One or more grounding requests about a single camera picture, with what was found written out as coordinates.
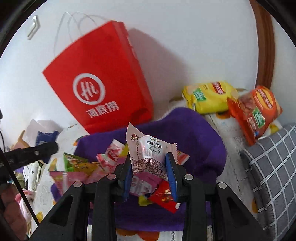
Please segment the person left hand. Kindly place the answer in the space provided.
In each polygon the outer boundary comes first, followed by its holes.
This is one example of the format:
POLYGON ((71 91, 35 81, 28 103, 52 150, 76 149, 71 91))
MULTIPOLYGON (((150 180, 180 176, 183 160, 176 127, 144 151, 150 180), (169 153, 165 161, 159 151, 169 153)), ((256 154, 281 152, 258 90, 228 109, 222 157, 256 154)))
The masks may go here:
POLYGON ((4 218, 14 231, 15 235, 20 240, 27 239, 27 223, 22 215, 19 204, 15 201, 15 197, 18 193, 15 185, 7 184, 6 187, 1 190, 1 199, 5 206, 4 218))

